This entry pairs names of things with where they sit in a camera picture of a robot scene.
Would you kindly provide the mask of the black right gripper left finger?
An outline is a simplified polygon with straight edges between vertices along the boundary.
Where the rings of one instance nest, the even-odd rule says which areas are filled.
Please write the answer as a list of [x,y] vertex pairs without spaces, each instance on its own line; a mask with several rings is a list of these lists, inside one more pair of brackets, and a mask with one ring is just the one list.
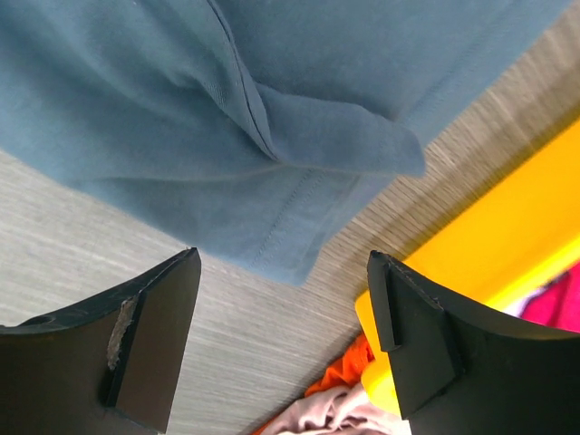
[[163,434],[196,305],[190,248],[131,280],[1,330],[4,434]]

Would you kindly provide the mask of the grey-blue t shirt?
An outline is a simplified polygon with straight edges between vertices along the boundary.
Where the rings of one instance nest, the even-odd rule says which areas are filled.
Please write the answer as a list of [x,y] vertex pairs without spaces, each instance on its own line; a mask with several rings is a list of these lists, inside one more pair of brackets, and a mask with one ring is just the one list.
[[1,146],[299,285],[565,1],[4,1]]

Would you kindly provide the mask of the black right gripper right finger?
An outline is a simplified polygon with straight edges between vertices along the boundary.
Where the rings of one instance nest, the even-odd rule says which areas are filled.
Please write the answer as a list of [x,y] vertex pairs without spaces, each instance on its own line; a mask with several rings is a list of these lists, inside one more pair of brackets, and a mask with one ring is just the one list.
[[579,336],[504,314],[374,251],[368,282],[415,434],[576,434]]

